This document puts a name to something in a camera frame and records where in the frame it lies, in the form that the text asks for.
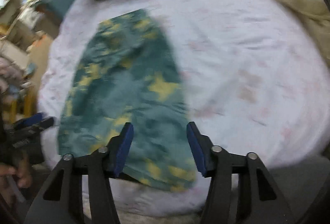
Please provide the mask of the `person's left hand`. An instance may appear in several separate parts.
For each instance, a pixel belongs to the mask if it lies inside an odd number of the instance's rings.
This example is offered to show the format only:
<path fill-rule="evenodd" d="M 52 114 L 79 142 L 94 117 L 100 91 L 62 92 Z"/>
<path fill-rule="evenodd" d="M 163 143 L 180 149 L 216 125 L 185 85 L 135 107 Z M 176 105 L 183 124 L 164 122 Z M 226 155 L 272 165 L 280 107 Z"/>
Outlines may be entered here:
<path fill-rule="evenodd" d="M 28 156 L 23 154 L 17 168 L 1 163 L 1 177 L 7 175 L 16 175 L 18 177 L 17 184 L 19 188 L 31 187 L 32 175 L 30 172 Z"/>

